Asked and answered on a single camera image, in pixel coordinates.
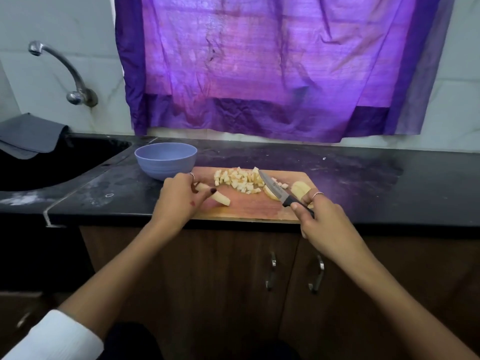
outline purple bowl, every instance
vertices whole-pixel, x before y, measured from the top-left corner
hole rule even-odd
[[[159,142],[135,150],[140,168],[150,177],[164,181],[195,166],[197,148],[182,142]]]

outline silver ring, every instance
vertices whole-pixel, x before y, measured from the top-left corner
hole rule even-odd
[[[312,196],[312,198],[311,198],[311,201],[312,201],[312,202],[314,201],[314,198],[315,198],[315,196],[316,196],[317,194],[323,194],[323,195],[325,196],[325,194],[324,194],[323,192],[320,192],[320,191],[319,191],[319,192],[315,193],[315,194]]]

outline black sink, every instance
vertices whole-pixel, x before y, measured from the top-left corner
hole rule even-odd
[[[62,137],[55,150],[21,160],[0,150],[0,191],[29,191],[69,181],[132,143],[112,138]]]

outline wooden cutting board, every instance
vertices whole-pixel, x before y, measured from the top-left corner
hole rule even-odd
[[[218,169],[225,170],[227,168],[196,166],[192,172],[201,182],[214,187],[213,175]],[[265,170],[265,173],[272,178],[276,178],[279,182],[287,183],[289,188],[286,191],[290,194],[290,186],[296,181],[303,181],[310,187],[314,187],[308,175],[303,172]],[[230,199],[230,205],[227,207],[209,198],[203,203],[194,219],[285,224],[297,224],[299,222],[290,207],[283,207],[280,201],[269,198],[263,190],[260,193],[245,194],[226,184],[221,184],[217,189]]]

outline metal tap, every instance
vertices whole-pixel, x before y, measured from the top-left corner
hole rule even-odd
[[[80,74],[78,73],[77,69],[58,50],[52,48],[49,45],[43,44],[38,40],[34,40],[28,44],[28,51],[30,52],[30,54],[33,54],[34,56],[37,56],[37,57],[40,54],[42,54],[44,51],[47,53],[50,53],[56,59],[62,62],[62,64],[65,67],[67,67],[68,71],[73,77],[73,80],[75,81],[75,86],[77,88],[76,91],[67,93],[68,102],[74,105],[84,104],[90,108],[96,106],[99,103],[97,94],[93,90],[86,87],[85,82],[80,76]]]

